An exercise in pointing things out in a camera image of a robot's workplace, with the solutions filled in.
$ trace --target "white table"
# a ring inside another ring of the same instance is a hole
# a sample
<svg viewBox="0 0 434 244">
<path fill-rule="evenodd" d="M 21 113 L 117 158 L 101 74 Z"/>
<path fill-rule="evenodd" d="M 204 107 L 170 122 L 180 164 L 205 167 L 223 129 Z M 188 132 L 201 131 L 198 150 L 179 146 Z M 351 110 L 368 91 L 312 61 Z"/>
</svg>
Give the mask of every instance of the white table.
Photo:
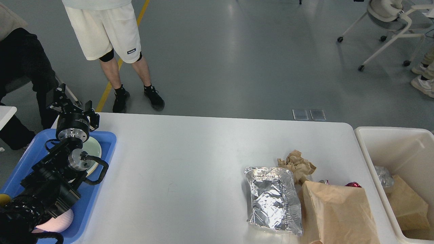
<svg viewBox="0 0 434 244">
<path fill-rule="evenodd" d="M 348 124 L 100 113 L 117 146 L 77 243 L 280 244 L 246 220 L 247 166 L 275 167 L 297 149 L 315 181 L 366 190 L 382 244 L 397 240 Z"/>
<path fill-rule="evenodd" d="M 16 107 L 0 106 L 0 130 L 16 113 Z"/>
</svg>

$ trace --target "black knee brace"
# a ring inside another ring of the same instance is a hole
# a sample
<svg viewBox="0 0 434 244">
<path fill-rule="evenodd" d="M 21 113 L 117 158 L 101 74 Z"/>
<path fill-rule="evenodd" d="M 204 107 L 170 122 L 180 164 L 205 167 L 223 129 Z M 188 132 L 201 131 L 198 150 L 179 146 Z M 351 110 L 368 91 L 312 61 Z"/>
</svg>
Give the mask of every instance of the black knee brace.
<svg viewBox="0 0 434 244">
<path fill-rule="evenodd" d="M 141 57 L 142 57 L 142 55 L 141 55 L 141 52 L 140 52 L 140 57 L 138 58 L 137 61 L 140 61 L 140 60 L 141 60 Z"/>
<path fill-rule="evenodd" d="M 115 57 L 115 52 L 112 49 L 110 52 L 108 52 L 108 53 L 104 54 L 104 56 L 100 57 L 99 60 L 101 60 L 103 62 L 108 62 L 108 61 L 112 60 L 114 57 Z"/>
</svg>

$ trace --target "blue tray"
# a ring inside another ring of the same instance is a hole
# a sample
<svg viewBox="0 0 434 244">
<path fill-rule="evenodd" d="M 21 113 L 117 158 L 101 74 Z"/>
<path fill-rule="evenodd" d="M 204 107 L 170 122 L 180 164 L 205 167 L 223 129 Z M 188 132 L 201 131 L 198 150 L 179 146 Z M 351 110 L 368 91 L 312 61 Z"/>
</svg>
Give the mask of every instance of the blue tray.
<svg viewBox="0 0 434 244">
<path fill-rule="evenodd" d="M 95 138 L 100 143 L 102 149 L 101 158 L 110 164 L 113 152 L 115 150 L 116 136 L 111 132 L 104 131 L 91 132 L 90 136 Z M 24 187 L 20 185 L 21 180 L 32 172 L 31 168 L 34 164 L 48 154 L 44 147 L 45 142 L 54 138 L 56 138 L 55 129 L 43 130 L 35 136 L 32 143 L 29 145 L 29 148 L 26 150 L 23 157 L 20 159 L 14 171 L 10 175 L 9 179 L 0 190 L 0 193 L 6 193 L 11 197 L 16 197 L 24 190 Z M 102 166 L 98 165 L 96 170 L 89 176 L 89 179 L 97 180 L 101 169 Z M 82 197 L 72 206 L 74 219 L 71 225 L 62 232 L 62 235 L 65 238 L 64 244 L 70 244 L 76 241 L 83 234 L 93 207 L 93 203 L 95 201 L 96 194 L 98 193 L 99 186 L 100 184 L 88 185 L 86 183 L 82 183 L 78 188 L 78 191 Z M 38 244 L 53 244 L 55 242 L 55 239 L 48 238 L 40 239 Z"/>
</svg>

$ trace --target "white chair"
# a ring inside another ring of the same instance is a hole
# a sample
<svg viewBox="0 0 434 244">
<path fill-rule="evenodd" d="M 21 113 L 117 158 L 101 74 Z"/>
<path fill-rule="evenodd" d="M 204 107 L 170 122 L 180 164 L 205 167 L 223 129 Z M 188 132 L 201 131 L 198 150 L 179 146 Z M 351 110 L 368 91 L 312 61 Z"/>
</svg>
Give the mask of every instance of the white chair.
<svg viewBox="0 0 434 244">
<path fill-rule="evenodd" d="M 384 49 L 390 46 L 398 38 L 418 37 L 420 38 L 416 49 L 412 53 L 409 60 L 404 61 L 404 66 L 409 66 L 416 57 L 417 52 L 422 45 L 425 34 L 414 33 L 415 30 L 429 28 L 432 25 L 431 20 L 422 12 L 416 10 L 433 9 L 434 4 L 429 5 L 411 5 L 407 1 L 402 0 L 370 0 L 367 11 L 354 22 L 343 34 L 338 38 L 338 43 L 344 40 L 344 36 L 366 15 L 379 27 L 386 29 L 388 33 L 392 32 L 391 39 L 370 56 L 359 67 L 359 71 L 363 71 L 365 65 L 373 60 Z M 382 36 L 380 41 L 384 42 L 387 36 Z"/>
</svg>

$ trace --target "beige shoe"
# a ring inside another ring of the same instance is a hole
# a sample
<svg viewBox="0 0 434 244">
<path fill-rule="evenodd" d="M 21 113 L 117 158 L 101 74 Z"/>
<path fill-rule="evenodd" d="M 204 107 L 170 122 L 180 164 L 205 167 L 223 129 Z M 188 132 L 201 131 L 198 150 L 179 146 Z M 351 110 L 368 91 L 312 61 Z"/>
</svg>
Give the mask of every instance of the beige shoe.
<svg viewBox="0 0 434 244">
<path fill-rule="evenodd" d="M 419 63 L 419 65 L 413 67 L 411 71 L 415 73 L 416 75 L 421 75 L 427 70 L 427 68 L 424 67 L 422 63 Z"/>
<path fill-rule="evenodd" d="M 417 76 L 416 78 L 412 79 L 410 84 L 418 89 L 419 91 L 423 92 L 425 95 L 428 95 L 432 98 L 434 98 L 434 92 L 433 92 L 433 82 L 434 79 L 429 80 L 421 80 L 422 76 Z"/>
</svg>

